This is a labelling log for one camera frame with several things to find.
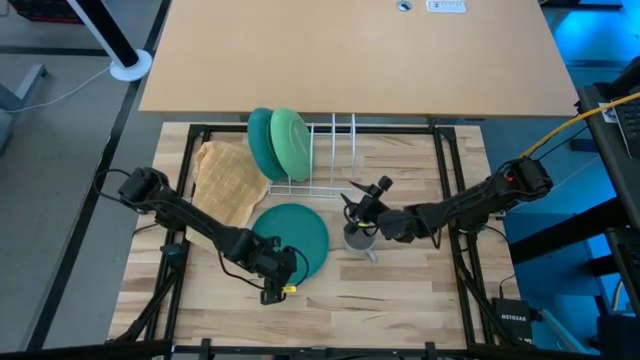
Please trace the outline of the dark crate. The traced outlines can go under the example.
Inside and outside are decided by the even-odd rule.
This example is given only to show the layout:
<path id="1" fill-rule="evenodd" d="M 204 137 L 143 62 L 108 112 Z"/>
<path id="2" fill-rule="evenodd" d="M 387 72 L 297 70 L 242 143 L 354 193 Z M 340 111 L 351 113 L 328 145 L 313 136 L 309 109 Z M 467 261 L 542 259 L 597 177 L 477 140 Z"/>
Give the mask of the dark crate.
<path id="1" fill-rule="evenodd" d="M 82 24 L 67 0 L 6 0 L 17 14 L 32 22 Z"/>

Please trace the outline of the black pole with white base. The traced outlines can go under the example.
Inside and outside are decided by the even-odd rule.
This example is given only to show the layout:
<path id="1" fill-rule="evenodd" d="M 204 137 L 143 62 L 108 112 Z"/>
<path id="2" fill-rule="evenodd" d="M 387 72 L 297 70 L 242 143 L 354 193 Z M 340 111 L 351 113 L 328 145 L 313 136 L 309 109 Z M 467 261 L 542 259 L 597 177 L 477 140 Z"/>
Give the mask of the black pole with white base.
<path id="1" fill-rule="evenodd" d="M 109 73 L 114 79 L 134 82 L 150 72 L 151 54 L 130 44 L 103 0 L 66 2 L 110 57 Z"/>

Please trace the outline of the white desk socket plate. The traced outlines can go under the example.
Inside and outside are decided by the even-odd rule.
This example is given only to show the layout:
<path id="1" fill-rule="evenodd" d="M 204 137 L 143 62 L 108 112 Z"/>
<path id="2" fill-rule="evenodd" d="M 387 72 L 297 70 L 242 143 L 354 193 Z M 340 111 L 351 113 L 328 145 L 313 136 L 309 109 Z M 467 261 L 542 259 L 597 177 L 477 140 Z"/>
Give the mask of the white desk socket plate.
<path id="1" fill-rule="evenodd" d="M 426 0 L 427 10 L 433 13 L 455 13 L 466 12 L 465 0 Z"/>

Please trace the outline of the black aluminium table frame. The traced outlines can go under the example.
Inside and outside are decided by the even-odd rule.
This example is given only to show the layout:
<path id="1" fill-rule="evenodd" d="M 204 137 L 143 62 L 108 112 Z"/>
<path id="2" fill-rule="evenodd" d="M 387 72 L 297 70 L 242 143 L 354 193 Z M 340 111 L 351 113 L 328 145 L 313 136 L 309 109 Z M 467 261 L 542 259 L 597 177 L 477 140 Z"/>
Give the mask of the black aluminium table frame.
<path id="1" fill-rule="evenodd" d="M 393 206 L 438 201 L 458 179 L 483 180 L 489 172 L 476 126 L 358 129 L 356 173 L 347 184 L 392 179 L 384 201 Z M 427 343 L 456 357 L 469 341 L 482 341 L 488 323 L 465 286 L 455 278 L 452 246 L 428 239 L 409 244 L 379 240 L 378 261 L 343 244 L 344 201 L 266 195 L 260 215 L 285 203 L 314 210 L 330 235 L 329 255 L 317 275 L 285 301 L 263 306 L 258 279 L 215 254 L 191 245 L 184 277 L 171 289 L 143 336 L 170 338 L 177 353 L 209 340 L 213 350 L 233 354 L 282 353 L 295 358 L 420 357 Z"/>

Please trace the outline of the white wire dish rack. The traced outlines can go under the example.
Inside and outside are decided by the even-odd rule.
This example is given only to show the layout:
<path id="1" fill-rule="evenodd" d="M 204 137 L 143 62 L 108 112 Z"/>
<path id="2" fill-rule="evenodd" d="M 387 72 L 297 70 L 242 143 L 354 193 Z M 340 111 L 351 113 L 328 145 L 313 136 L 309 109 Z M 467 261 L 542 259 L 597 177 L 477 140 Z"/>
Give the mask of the white wire dish rack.
<path id="1" fill-rule="evenodd" d="M 350 193 L 348 180 L 356 173 L 357 117 L 339 122 L 332 114 L 328 123 L 306 122 L 309 139 L 309 177 L 304 181 L 287 177 L 270 181 L 267 194 L 286 197 L 337 198 Z"/>

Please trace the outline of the black Netgear network switch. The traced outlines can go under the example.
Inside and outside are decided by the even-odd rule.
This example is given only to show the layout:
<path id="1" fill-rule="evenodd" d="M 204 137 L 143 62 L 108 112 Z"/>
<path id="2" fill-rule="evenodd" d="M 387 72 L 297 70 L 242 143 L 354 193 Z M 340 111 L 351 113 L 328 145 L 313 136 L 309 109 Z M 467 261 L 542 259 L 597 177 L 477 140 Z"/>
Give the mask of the black Netgear network switch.
<path id="1" fill-rule="evenodd" d="M 492 304 L 498 317 L 517 338 L 532 343 L 532 318 L 529 304 L 523 300 L 493 298 Z"/>

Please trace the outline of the black laptop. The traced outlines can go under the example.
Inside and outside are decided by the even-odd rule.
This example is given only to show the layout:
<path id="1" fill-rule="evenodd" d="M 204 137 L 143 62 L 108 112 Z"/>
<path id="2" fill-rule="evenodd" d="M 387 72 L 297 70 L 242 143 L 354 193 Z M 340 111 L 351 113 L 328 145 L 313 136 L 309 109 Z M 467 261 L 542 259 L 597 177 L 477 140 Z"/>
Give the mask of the black laptop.
<path id="1" fill-rule="evenodd" d="M 640 160 L 640 96 L 614 107 L 628 156 Z"/>

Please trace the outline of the grey floral ceramic mug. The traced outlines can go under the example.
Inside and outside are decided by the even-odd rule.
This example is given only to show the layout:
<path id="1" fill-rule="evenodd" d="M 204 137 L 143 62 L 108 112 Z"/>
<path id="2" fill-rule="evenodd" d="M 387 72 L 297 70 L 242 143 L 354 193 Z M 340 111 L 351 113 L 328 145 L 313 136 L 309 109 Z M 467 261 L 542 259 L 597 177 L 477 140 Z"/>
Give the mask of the grey floral ceramic mug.
<path id="1" fill-rule="evenodd" d="M 365 256 L 371 263 L 378 261 L 374 251 L 376 241 L 375 235 L 367 235 L 364 230 L 355 225 L 347 224 L 343 227 L 343 244 L 346 250 Z"/>

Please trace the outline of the yellow checked dish cloth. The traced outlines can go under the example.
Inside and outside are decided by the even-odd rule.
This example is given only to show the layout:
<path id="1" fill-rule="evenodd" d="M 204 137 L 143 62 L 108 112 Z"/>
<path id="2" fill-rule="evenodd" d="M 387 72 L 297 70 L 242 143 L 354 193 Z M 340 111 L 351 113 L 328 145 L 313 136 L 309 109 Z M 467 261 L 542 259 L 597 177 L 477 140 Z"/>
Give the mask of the yellow checked dish cloth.
<path id="1" fill-rule="evenodd" d="M 192 204 L 226 226 L 243 228 L 265 197 L 269 180 L 246 144 L 209 141 L 195 155 Z"/>

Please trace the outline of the light green plate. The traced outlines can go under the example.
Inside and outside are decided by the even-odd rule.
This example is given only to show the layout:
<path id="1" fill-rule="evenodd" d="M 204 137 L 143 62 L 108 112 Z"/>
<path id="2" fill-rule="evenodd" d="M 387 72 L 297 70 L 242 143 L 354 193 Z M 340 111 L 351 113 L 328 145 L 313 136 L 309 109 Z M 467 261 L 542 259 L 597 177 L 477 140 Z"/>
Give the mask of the light green plate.
<path id="1" fill-rule="evenodd" d="M 286 174 L 294 181 L 306 181 L 311 172 L 311 134 L 305 121 L 292 109 L 278 108 L 271 116 L 270 131 Z"/>

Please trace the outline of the black side cart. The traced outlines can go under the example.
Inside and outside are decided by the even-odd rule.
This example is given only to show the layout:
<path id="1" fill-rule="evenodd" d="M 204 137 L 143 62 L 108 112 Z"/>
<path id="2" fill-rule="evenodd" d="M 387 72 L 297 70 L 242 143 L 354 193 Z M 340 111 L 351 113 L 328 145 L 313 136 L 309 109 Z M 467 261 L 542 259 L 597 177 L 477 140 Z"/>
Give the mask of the black side cart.
<path id="1" fill-rule="evenodd" d="M 614 110 L 640 96 L 640 56 L 615 80 L 585 86 L 578 94 L 582 110 L 596 111 L 587 124 L 616 192 L 606 204 L 617 223 L 604 233 L 631 308 L 640 317 L 640 160 L 628 156 Z"/>

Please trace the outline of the dark teal plate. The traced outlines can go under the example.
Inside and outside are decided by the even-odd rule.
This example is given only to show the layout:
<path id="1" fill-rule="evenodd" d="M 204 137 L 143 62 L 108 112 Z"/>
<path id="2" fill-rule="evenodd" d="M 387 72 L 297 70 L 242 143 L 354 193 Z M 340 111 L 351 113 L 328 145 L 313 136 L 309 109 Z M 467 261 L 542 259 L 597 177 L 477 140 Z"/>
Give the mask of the dark teal plate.
<path id="1" fill-rule="evenodd" d="M 270 122 L 273 111 L 269 108 L 256 108 L 248 119 L 248 144 L 256 166 L 271 181 L 287 178 L 276 154 L 270 135 Z"/>
<path id="2" fill-rule="evenodd" d="M 282 246 L 297 250 L 297 270 L 289 285 L 301 285 L 314 277 L 324 266 L 330 236 L 322 218 L 312 209 L 295 203 L 270 208 L 255 221 L 252 230 L 262 237 L 278 236 Z"/>

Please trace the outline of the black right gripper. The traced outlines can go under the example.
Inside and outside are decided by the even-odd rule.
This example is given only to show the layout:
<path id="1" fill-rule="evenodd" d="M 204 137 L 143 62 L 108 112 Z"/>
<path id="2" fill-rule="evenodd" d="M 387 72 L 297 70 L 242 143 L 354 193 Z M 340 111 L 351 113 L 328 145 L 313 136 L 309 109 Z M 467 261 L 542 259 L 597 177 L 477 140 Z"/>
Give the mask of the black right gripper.
<path id="1" fill-rule="evenodd" d="M 357 205 L 341 193 L 340 196 L 345 203 L 344 212 L 351 213 L 355 210 L 357 221 L 376 225 L 377 229 L 373 235 L 380 231 L 385 238 L 399 238 L 399 227 L 395 224 L 399 217 L 387 215 L 390 208 L 380 200 L 381 196 L 391 188 L 393 181 L 387 176 L 382 176 L 377 184 L 363 185 L 354 181 L 350 181 L 350 184 L 361 190 L 364 196 Z"/>

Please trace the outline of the large beige wooden desk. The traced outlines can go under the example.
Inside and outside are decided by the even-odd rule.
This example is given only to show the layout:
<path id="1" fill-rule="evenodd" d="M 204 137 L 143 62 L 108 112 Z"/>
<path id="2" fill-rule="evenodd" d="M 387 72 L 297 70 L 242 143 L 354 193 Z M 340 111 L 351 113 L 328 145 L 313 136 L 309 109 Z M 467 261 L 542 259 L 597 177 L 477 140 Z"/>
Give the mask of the large beige wooden desk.
<path id="1" fill-rule="evenodd" d="M 140 108 L 154 113 L 569 117 L 537 0 L 173 0 Z"/>

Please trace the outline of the grey furniture leg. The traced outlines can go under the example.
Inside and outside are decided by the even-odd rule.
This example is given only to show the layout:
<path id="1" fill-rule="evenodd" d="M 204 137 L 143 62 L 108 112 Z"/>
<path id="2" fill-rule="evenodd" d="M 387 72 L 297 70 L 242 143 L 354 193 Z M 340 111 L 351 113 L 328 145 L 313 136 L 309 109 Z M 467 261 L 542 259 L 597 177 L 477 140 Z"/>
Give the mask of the grey furniture leg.
<path id="1" fill-rule="evenodd" d="M 13 135 L 19 110 L 27 104 L 39 79 L 47 74 L 44 65 L 35 64 L 15 91 L 0 83 L 0 156 L 4 154 Z"/>

